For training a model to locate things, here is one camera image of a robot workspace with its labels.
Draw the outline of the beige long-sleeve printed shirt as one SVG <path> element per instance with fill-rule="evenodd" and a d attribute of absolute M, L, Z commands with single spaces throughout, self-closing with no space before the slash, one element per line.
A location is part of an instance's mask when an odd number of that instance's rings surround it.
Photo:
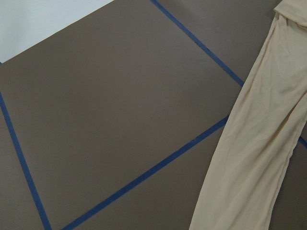
<path fill-rule="evenodd" d="M 266 230 L 307 121 L 307 3 L 283 0 L 223 129 L 192 230 Z"/>

